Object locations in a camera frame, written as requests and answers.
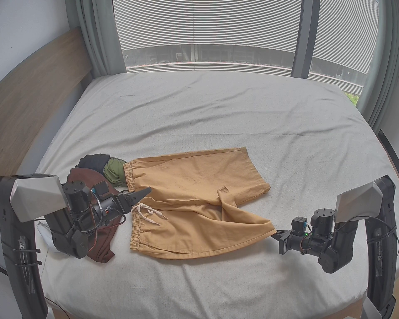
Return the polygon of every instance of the fitted sheet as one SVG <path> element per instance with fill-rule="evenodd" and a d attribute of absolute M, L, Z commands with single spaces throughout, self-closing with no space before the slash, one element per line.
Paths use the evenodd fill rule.
<path fill-rule="evenodd" d="M 318 208 L 334 209 L 338 194 L 386 174 L 399 182 L 375 134 L 337 86 L 222 71 L 94 80 L 37 172 L 65 182 L 86 154 L 132 160 L 242 146 L 271 185 L 243 208 L 277 229 L 290 229 L 296 216 L 310 220 Z M 106 264 L 47 251 L 37 233 L 46 296 L 82 318 L 319 318 L 367 289 L 363 221 L 352 261 L 334 274 L 324 273 L 317 257 L 279 255 L 273 238 L 220 256 L 155 259 L 129 249 L 131 224 L 128 215 Z"/>

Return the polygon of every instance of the curtain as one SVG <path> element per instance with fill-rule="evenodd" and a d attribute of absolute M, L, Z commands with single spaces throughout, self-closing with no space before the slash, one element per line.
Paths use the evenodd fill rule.
<path fill-rule="evenodd" d="M 378 37 L 357 108 L 377 134 L 399 75 L 399 3 L 379 0 Z"/>
<path fill-rule="evenodd" d="M 65 0 L 71 29 L 82 30 L 93 78 L 126 73 L 111 0 Z"/>

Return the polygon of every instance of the corrugated metal siding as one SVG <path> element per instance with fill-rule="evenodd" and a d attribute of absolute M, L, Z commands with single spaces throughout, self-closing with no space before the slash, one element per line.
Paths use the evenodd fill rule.
<path fill-rule="evenodd" d="M 357 95 L 360 95 L 363 90 L 363 87 L 361 85 L 357 85 L 354 83 L 350 83 L 348 81 L 329 77 L 329 76 L 323 75 L 323 74 L 309 72 L 308 79 L 314 80 L 314 81 L 326 82 L 326 83 L 330 83 L 330 84 L 335 84 L 335 85 L 339 86 L 341 88 L 341 90 L 343 90 L 344 92 L 348 92 L 348 93 L 352 93 L 352 94 L 355 93 Z"/>
<path fill-rule="evenodd" d="M 114 0 L 122 50 L 232 44 L 295 52 L 301 0 Z"/>
<path fill-rule="evenodd" d="M 228 62 L 162 63 L 127 68 L 128 73 L 158 71 L 240 71 L 282 75 L 286 77 L 291 75 L 291 69 L 288 68 Z"/>
<path fill-rule="evenodd" d="M 377 33 L 376 0 L 321 0 L 313 56 L 367 74 Z"/>
<path fill-rule="evenodd" d="M 122 50 L 194 43 L 192 0 L 114 0 Z"/>
<path fill-rule="evenodd" d="M 295 52 L 301 0 L 194 1 L 194 43 Z"/>

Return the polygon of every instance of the tan shorts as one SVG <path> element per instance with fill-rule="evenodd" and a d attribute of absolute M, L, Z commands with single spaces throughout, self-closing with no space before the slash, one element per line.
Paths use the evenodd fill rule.
<path fill-rule="evenodd" d="M 276 232 L 270 220 L 238 205 L 269 191 L 246 148 L 138 158 L 124 164 L 129 191 L 150 186 L 141 202 L 167 218 L 133 212 L 130 248 L 164 259 L 230 252 Z"/>

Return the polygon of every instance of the white wall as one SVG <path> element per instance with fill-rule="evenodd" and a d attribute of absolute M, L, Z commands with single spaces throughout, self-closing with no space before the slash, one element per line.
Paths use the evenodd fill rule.
<path fill-rule="evenodd" d="M 0 79 L 33 52 L 68 30 L 65 0 L 0 0 Z M 52 137 L 79 99 L 81 90 L 79 84 L 53 116 L 54 120 L 50 120 L 49 128 L 42 130 L 46 136 L 36 138 L 35 145 L 38 147 L 29 150 L 32 159 L 30 162 L 36 163 L 41 159 Z M 34 173 L 37 167 L 35 165 L 25 166 L 28 170 L 26 173 Z M 5 268 L 1 245 L 0 267 Z M 8 309 L 8 313 L 0 310 L 0 319 L 20 319 L 19 310 L 15 309 L 16 303 L 10 302 L 10 298 L 5 298 L 4 294 L 14 298 L 8 282 L 0 280 L 0 309 Z"/>
<path fill-rule="evenodd" d="M 382 119 L 381 129 L 399 156 L 399 83 L 389 102 L 389 108 Z"/>

